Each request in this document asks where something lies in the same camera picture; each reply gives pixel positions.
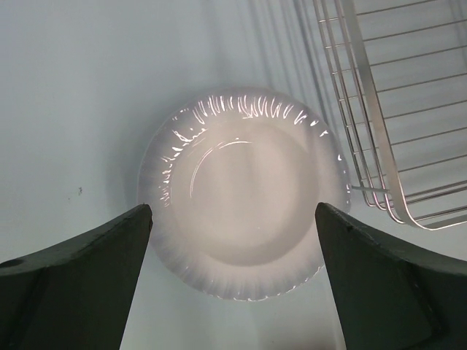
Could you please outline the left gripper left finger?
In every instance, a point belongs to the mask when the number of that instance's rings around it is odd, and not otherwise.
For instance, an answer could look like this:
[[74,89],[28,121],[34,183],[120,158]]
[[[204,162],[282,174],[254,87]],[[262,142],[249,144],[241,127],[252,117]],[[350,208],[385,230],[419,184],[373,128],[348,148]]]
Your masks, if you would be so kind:
[[134,207],[1,263],[2,349],[119,349],[153,213]]

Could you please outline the metal wire dish rack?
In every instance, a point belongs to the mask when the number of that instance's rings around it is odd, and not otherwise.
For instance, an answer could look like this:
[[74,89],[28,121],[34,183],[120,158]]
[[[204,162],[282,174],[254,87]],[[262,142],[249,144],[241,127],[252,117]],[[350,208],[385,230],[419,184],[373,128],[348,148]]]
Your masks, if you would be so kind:
[[249,1],[272,79],[324,114],[394,222],[466,224],[466,3]]

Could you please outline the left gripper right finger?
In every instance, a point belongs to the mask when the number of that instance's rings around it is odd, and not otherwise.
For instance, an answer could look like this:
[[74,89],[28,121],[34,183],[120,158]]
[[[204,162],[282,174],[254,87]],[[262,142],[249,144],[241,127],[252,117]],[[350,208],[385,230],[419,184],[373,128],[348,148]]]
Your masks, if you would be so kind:
[[315,222],[347,349],[466,348],[466,261],[328,203]]

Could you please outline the white fluted plate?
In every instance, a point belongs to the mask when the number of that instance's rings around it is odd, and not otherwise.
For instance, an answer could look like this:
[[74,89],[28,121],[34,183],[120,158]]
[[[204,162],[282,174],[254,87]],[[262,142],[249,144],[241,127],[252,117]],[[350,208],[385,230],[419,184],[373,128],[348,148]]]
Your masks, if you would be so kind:
[[328,123],[257,87],[206,94],[166,118],[137,186],[165,267],[199,292],[249,302],[288,293],[323,267],[316,208],[348,211],[351,192]]

